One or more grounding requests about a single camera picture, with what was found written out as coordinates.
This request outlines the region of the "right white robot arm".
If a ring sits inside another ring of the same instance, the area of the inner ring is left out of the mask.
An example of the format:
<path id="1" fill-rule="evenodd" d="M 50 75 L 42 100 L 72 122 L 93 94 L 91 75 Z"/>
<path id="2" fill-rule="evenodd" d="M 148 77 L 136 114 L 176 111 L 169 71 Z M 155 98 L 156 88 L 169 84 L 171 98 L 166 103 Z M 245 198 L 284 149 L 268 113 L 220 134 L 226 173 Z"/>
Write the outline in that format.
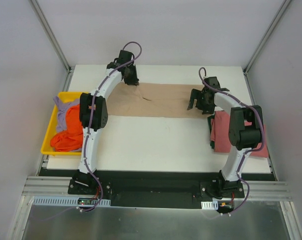
<path id="1" fill-rule="evenodd" d="M 241 187 L 241 174 L 247 158 L 265 144 L 262 109 L 258 105 L 247 105 L 221 88 L 217 77 L 200 77 L 202 90 L 192 89 L 187 109 L 193 107 L 204 115 L 215 114 L 220 107 L 230 117 L 228 138 L 232 145 L 224 167 L 216 180 L 207 187 L 210 197 L 222 199 Z"/>

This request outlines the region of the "beige t shirt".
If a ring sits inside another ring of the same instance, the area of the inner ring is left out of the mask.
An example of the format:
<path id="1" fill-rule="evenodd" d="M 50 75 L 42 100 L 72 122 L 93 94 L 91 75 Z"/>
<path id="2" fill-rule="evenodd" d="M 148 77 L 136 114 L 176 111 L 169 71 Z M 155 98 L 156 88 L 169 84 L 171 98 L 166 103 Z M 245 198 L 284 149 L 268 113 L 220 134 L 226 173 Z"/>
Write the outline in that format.
<path id="1" fill-rule="evenodd" d="M 164 117 L 204 119 L 197 108 L 187 110 L 192 89 L 201 85 L 141 83 L 138 86 L 119 83 L 106 104 L 109 115 L 124 117 Z"/>

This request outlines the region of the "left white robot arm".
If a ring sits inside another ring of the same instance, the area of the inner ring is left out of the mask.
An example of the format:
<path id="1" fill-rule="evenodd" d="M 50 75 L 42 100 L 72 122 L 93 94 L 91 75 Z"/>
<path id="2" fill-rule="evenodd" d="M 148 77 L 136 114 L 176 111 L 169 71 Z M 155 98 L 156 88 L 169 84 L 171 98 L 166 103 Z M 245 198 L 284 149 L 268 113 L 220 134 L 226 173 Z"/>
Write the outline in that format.
<path id="1" fill-rule="evenodd" d="M 108 121 L 106 101 L 121 81 L 129 86 L 139 85 L 135 60 L 132 52 L 122 49 L 119 56 L 107 65 L 102 82 L 91 92 L 80 96 L 79 120 L 83 127 L 83 144 L 78 170 L 69 184 L 69 194 L 93 195 L 101 190 L 95 175 L 95 158 L 102 130 Z"/>

